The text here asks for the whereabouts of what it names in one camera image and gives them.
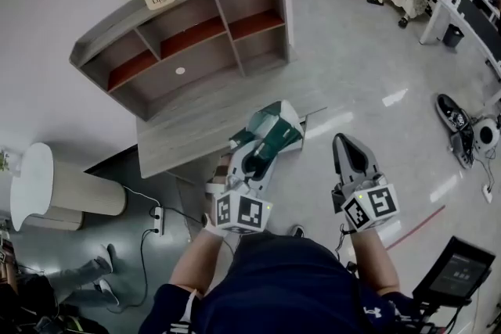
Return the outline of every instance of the trash bin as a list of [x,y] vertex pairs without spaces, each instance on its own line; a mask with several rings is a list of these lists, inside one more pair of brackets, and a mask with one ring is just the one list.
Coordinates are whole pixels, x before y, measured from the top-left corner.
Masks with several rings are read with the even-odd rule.
[[445,32],[444,35],[444,39],[442,39],[442,41],[444,42],[444,45],[447,46],[448,48],[455,48],[463,38],[464,38],[463,32],[461,32],[461,30],[455,25],[449,24],[449,27],[447,28],[447,31]]

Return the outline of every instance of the power strip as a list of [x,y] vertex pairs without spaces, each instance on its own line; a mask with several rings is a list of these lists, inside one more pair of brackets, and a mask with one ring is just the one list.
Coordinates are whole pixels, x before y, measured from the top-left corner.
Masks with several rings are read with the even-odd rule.
[[155,207],[155,223],[153,228],[155,230],[158,230],[156,233],[159,237],[161,237],[164,234],[164,208],[163,207]]

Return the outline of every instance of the round white device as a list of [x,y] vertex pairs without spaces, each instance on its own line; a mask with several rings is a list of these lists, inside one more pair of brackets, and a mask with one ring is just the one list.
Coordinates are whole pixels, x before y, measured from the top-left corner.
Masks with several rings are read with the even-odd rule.
[[478,152],[487,152],[499,141],[499,129],[493,119],[485,118],[473,126],[475,148]]

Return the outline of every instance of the black shoe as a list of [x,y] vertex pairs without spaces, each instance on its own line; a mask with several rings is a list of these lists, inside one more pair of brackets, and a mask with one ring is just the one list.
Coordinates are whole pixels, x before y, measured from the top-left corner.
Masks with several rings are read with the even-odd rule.
[[398,26],[401,28],[406,28],[408,23],[409,23],[409,20],[407,20],[405,17],[402,17],[400,19],[400,21],[398,22]]
[[301,225],[295,225],[290,229],[289,235],[295,238],[304,238],[306,236],[305,229]]
[[383,2],[380,2],[379,0],[367,0],[367,3],[370,3],[371,5],[383,5]]

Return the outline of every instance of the red line on floor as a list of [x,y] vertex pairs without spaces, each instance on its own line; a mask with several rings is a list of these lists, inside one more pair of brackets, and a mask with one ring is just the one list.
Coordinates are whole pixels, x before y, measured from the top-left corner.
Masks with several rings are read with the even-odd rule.
[[445,205],[440,207],[438,210],[430,214],[427,218],[425,218],[423,221],[421,221],[416,227],[414,227],[412,230],[410,230],[407,234],[405,234],[403,237],[397,239],[395,242],[393,242],[390,246],[386,248],[386,250],[390,250],[394,246],[397,246],[400,242],[402,242],[404,239],[410,237],[414,232],[419,230],[421,227],[423,227],[428,221],[430,221],[433,217],[435,217],[437,214],[439,214],[441,211],[445,209]]

